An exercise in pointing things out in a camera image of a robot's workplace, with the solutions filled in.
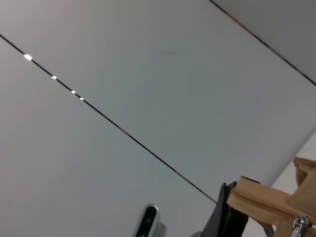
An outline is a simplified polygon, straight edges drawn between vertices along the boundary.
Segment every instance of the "ceiling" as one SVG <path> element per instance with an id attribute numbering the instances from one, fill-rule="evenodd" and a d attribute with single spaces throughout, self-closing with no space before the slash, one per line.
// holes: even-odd
<path id="1" fill-rule="evenodd" d="M 316 81 L 316 4 L 311 0 L 214 0 Z"/>
<path id="2" fill-rule="evenodd" d="M 151 202 L 166 236 L 204 227 L 210 199 L 3 40 L 0 52 L 2 237 L 130 236 Z"/>
<path id="3" fill-rule="evenodd" d="M 213 199 L 271 184 L 316 128 L 316 87 L 207 0 L 4 0 L 0 32 Z"/>

